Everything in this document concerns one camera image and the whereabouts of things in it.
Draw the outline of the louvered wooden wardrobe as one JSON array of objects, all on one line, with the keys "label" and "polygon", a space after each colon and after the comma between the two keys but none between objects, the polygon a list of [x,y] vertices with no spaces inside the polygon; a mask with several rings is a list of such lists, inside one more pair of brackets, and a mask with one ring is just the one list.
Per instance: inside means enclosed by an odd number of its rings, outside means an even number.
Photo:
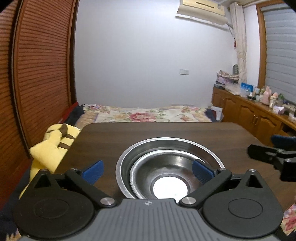
[{"label": "louvered wooden wardrobe", "polygon": [[1,1],[1,204],[31,164],[29,149],[76,102],[78,1]]}]

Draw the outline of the yellow plush toy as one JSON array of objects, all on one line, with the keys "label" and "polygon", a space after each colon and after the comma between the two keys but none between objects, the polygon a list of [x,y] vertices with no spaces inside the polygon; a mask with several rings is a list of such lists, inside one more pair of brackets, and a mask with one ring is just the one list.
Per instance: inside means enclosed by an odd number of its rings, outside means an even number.
[{"label": "yellow plush toy", "polygon": [[48,127],[43,141],[30,148],[33,162],[29,181],[32,181],[41,169],[47,169],[52,174],[55,173],[79,133],[79,128],[66,123]]}]

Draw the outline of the wooden sideboard cabinet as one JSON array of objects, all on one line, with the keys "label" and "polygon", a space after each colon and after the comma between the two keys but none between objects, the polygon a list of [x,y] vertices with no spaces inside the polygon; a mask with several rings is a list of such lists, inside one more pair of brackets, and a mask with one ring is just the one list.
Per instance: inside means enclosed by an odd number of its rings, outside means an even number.
[{"label": "wooden sideboard cabinet", "polygon": [[272,145],[272,135],[295,136],[295,121],[273,113],[260,102],[213,87],[212,103],[222,108],[223,122],[242,126],[266,146]]}]

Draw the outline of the blue box on cabinet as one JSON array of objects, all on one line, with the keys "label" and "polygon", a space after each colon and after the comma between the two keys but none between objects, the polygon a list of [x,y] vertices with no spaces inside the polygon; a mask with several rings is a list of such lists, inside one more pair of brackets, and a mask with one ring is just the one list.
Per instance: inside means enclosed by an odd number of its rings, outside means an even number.
[{"label": "blue box on cabinet", "polygon": [[253,92],[253,85],[242,82],[240,85],[240,89],[241,91]]}]

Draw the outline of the white wall switch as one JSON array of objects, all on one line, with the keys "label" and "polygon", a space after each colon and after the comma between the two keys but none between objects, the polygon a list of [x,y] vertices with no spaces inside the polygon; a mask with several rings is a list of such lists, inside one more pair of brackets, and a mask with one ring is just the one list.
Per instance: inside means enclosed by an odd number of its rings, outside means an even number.
[{"label": "white wall switch", "polygon": [[179,74],[180,75],[190,75],[190,72],[189,72],[189,70],[186,70],[186,69],[180,69]]}]

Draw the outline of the pink bottle on cabinet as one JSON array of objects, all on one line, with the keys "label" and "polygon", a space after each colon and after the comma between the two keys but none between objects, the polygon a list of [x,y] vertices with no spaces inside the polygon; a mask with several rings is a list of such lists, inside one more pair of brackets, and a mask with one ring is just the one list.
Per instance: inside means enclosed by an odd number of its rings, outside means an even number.
[{"label": "pink bottle on cabinet", "polygon": [[271,96],[271,89],[269,86],[263,87],[261,90],[260,101],[262,104],[269,105]]}]

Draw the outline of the small steel bowl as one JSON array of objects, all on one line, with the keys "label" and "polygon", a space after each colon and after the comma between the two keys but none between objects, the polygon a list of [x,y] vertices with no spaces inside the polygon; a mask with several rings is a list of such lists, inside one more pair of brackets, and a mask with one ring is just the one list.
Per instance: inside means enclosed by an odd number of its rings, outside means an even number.
[{"label": "small steel bowl", "polygon": [[185,151],[151,151],[135,161],[129,174],[133,193],[140,199],[174,199],[179,202],[202,183],[192,172],[198,157]]}]

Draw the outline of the white paper bag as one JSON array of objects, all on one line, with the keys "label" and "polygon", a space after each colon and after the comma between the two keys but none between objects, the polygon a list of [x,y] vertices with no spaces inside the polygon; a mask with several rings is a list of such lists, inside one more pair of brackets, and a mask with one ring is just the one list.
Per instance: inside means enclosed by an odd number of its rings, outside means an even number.
[{"label": "white paper bag", "polygon": [[215,114],[216,114],[216,120],[217,120],[217,121],[222,121],[222,120],[223,120],[224,115],[223,115],[223,113],[222,113],[222,111],[223,111],[222,108],[220,108],[220,107],[216,107],[216,106],[212,106],[212,107],[211,107],[211,110],[215,111]]}]

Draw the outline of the stack of folded cloths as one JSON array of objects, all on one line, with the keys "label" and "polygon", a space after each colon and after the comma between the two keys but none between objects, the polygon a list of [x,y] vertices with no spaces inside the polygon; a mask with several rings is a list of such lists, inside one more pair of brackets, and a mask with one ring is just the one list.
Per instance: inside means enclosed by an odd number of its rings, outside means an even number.
[{"label": "stack of folded cloths", "polygon": [[227,85],[227,84],[237,84],[239,81],[238,75],[233,75],[223,70],[217,72],[216,84]]}]

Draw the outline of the beige tied curtain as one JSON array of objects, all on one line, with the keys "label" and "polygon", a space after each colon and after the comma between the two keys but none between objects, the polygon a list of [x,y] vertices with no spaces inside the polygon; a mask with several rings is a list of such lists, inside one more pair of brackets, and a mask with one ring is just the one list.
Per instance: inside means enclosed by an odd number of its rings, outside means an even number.
[{"label": "beige tied curtain", "polygon": [[247,83],[247,66],[246,66],[246,26],[243,7],[237,2],[230,4],[230,14],[233,24],[236,54],[238,62],[239,83]]}]

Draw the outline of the grey window blind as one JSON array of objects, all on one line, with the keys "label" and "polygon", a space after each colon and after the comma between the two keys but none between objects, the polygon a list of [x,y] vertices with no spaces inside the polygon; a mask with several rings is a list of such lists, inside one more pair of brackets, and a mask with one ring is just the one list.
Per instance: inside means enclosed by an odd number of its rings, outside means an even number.
[{"label": "grey window blind", "polygon": [[266,32],[265,84],[295,103],[295,11],[287,4],[260,10]]}]

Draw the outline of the large steel bowl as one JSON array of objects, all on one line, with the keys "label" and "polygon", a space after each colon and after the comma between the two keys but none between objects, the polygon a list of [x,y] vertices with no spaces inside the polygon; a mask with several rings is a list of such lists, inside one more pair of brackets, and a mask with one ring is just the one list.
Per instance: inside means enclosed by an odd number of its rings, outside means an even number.
[{"label": "large steel bowl", "polygon": [[197,156],[197,160],[205,162],[213,169],[223,168],[222,161],[209,149],[198,143],[182,138],[150,138],[127,148],[116,164],[116,180],[119,189],[126,198],[137,198],[130,185],[130,170],[141,156],[158,150],[185,151]]}]

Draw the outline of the floral bed quilt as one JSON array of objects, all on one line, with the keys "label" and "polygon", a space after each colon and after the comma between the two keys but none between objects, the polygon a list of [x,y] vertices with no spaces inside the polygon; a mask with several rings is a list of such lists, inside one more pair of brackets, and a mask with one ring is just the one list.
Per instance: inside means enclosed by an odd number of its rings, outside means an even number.
[{"label": "floral bed quilt", "polygon": [[160,108],[120,108],[99,104],[75,105],[60,121],[79,129],[91,123],[217,123],[215,111],[188,105]]}]

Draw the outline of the wall air conditioner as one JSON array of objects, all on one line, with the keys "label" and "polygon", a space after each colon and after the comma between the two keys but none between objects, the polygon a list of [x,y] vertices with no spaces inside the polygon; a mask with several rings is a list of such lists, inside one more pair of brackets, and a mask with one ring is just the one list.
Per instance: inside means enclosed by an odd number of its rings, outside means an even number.
[{"label": "wall air conditioner", "polygon": [[221,26],[227,24],[228,22],[225,16],[224,6],[213,1],[180,1],[177,14],[209,21]]}]

